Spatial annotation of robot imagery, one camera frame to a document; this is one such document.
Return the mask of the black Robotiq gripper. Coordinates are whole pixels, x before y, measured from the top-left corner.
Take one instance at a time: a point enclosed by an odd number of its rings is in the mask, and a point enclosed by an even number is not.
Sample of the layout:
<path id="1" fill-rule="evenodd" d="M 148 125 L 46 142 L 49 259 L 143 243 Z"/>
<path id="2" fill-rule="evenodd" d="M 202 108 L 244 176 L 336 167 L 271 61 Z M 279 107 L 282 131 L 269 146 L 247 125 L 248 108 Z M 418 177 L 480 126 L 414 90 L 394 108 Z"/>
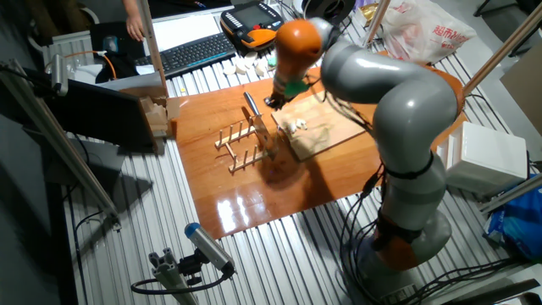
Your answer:
<path id="1" fill-rule="evenodd" d="M 296 91 L 290 87 L 275 86 L 270 97 L 266 97 L 264 102 L 269 107 L 274 107 L 275 111 L 280 111 L 285 104 L 296 97 Z"/>

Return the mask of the person's hand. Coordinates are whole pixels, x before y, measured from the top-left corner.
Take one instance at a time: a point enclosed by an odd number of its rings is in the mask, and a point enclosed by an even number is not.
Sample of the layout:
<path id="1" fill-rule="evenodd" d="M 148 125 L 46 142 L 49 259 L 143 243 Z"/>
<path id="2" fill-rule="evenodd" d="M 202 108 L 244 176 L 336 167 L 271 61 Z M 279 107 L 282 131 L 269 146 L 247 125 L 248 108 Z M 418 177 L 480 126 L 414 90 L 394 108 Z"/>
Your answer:
<path id="1" fill-rule="evenodd" d="M 137 42 L 142 42 L 145 38 L 143 24 L 141 21 L 141 16 L 139 14 L 127 16 L 126 30 L 129 36 Z"/>

